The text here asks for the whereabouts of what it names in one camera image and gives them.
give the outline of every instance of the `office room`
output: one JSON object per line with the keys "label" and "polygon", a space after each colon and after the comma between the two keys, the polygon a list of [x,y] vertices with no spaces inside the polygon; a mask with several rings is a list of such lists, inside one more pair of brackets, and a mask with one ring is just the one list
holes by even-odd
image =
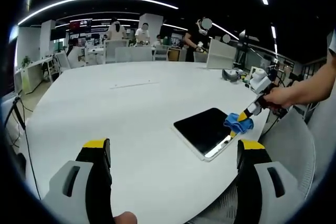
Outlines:
{"label": "office room", "polygon": [[302,223],[331,197],[332,0],[15,1],[3,201],[31,210],[12,218]]}

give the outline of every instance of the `ceiling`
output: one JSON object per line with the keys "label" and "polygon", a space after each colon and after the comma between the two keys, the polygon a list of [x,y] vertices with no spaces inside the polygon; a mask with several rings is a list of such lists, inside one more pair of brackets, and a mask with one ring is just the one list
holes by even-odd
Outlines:
{"label": "ceiling", "polygon": [[[59,1],[63,0],[30,0],[29,12],[21,18]],[[178,9],[134,0],[81,0],[50,8],[22,25],[40,25],[50,19],[59,20],[60,23],[68,23],[73,19],[102,19],[112,16],[139,19],[143,13],[153,13],[164,16],[166,24],[188,27],[188,23],[194,23],[198,17],[207,16],[236,36],[243,29],[247,29],[248,35],[259,38],[259,46],[272,51],[275,42],[270,26],[273,25],[277,32],[278,52],[296,61],[309,62],[325,56],[326,36],[335,21],[332,20],[335,5],[330,0],[268,0],[269,5],[264,5],[262,0],[154,1],[170,4]],[[134,22],[124,24],[137,26]],[[224,31],[216,27],[209,32],[213,37],[224,34]]]}

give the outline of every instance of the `hand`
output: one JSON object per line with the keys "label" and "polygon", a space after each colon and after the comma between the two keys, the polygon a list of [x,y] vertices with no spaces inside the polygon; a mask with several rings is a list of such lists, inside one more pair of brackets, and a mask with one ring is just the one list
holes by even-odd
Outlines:
{"label": "hand", "polygon": [[124,212],[119,216],[114,217],[115,224],[137,224],[137,217],[131,212]]}
{"label": "hand", "polygon": [[264,96],[267,102],[281,105],[283,108],[288,108],[293,105],[291,88],[273,88],[271,92]]}

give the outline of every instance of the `blue cloth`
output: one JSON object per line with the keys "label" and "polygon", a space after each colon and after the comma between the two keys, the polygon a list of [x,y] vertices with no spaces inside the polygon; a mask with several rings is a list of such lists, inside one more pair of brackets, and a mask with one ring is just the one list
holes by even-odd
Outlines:
{"label": "blue cloth", "polygon": [[246,133],[248,130],[253,129],[253,120],[251,118],[247,118],[241,122],[237,122],[239,115],[235,113],[231,113],[227,116],[224,121],[224,126],[229,127],[236,134],[238,133]]}

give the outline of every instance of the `white round table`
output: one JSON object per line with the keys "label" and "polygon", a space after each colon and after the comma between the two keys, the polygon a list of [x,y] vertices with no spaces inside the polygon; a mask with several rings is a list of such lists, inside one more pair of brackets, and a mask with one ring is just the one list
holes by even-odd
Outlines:
{"label": "white round table", "polygon": [[[173,123],[210,108],[242,110],[256,95],[221,78],[204,63],[132,62],[65,71],[27,123],[31,158],[42,197],[51,177],[75,160],[85,142],[111,143],[114,215],[139,224],[183,224],[211,204],[237,175],[237,140],[211,162],[201,161]],[[258,140],[268,110],[242,138]],[[27,181],[36,192],[26,144]]]}

